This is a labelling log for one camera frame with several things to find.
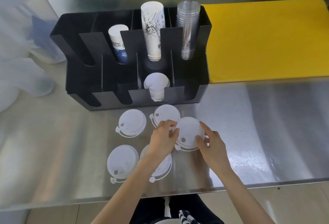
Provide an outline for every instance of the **hand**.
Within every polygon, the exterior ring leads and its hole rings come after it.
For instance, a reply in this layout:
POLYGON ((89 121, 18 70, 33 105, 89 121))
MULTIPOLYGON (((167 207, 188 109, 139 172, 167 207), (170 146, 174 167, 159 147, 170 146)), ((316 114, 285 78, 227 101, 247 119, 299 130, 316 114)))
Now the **hand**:
POLYGON ((230 161, 227 157, 225 143, 220 138, 217 131, 212 131, 205 123, 200 121, 200 125, 205 130, 205 134, 209 138, 203 141, 200 136, 197 136, 197 144, 208 166, 221 177, 226 176, 228 173, 233 172, 230 161))
POLYGON ((177 122, 172 120, 161 121, 158 127, 153 131, 150 146, 146 155, 150 155, 160 164, 167 155, 170 154, 175 146, 179 135, 179 128, 173 133, 169 131, 169 127, 176 126, 177 122))

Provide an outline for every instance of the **striped fabric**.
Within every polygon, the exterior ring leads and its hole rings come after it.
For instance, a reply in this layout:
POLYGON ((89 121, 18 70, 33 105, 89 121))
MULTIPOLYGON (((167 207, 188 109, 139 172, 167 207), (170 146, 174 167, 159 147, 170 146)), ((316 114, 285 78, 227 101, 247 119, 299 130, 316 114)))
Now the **striped fabric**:
POLYGON ((179 211, 179 220, 180 220, 181 224, 200 224, 186 210, 179 211))

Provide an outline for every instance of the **tiled floor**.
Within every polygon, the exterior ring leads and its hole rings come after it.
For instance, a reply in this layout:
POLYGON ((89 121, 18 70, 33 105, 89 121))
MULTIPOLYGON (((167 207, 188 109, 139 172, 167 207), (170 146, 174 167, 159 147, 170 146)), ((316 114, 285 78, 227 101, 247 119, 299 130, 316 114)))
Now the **tiled floor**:
MULTIPOLYGON (((252 189, 277 224, 329 223, 329 183, 252 189)), ((226 192, 200 194, 206 205, 225 223, 242 224, 226 192)), ((30 211, 27 224, 89 224, 106 202, 30 211)))

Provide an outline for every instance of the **black pants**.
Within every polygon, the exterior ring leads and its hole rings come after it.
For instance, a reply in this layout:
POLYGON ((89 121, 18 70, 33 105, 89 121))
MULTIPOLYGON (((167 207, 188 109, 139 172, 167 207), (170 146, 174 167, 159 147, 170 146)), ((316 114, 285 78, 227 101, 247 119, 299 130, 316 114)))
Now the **black pants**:
MULTIPOLYGON (((176 195, 170 198, 170 214, 172 219, 178 219, 179 210, 187 210, 201 224, 224 224, 197 194, 176 195)), ((161 197, 140 199, 129 224, 153 224, 165 217, 165 200, 161 197)))

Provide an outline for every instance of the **yellow board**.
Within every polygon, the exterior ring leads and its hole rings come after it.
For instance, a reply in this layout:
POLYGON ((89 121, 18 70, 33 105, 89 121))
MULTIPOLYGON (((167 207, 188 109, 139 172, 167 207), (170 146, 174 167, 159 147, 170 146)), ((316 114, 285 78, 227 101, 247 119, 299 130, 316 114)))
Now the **yellow board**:
POLYGON ((210 83, 329 76, 323 0, 207 4, 210 83))

